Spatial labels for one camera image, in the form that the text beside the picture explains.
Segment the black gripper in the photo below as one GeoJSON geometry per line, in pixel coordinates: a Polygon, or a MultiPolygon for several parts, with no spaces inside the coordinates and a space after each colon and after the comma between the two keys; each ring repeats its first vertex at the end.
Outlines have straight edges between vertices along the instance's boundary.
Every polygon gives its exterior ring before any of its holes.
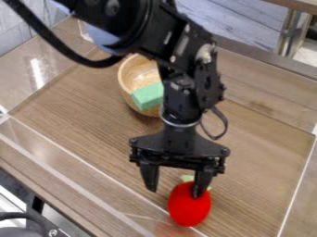
{"type": "Polygon", "coordinates": [[[198,198],[207,190],[212,177],[224,173],[230,149],[215,143],[227,132],[211,134],[198,120],[182,124],[163,120],[157,133],[133,137],[128,141],[129,161],[140,167],[144,187],[152,193],[159,186],[159,167],[194,170],[191,196],[198,198]]]}

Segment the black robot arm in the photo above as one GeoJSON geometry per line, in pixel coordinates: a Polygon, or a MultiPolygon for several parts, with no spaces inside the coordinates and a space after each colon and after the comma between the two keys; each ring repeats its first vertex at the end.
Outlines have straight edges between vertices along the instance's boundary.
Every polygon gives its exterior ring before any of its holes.
{"type": "Polygon", "coordinates": [[[210,132],[198,133],[207,111],[227,121],[216,104],[224,100],[211,33],[175,8],[173,0],[50,0],[87,23],[96,45],[113,55],[139,54],[157,63],[163,86],[163,129],[129,139],[129,161],[140,167],[144,186],[157,189],[159,169],[194,171],[191,196],[199,197],[224,172],[230,150],[210,132]]]}

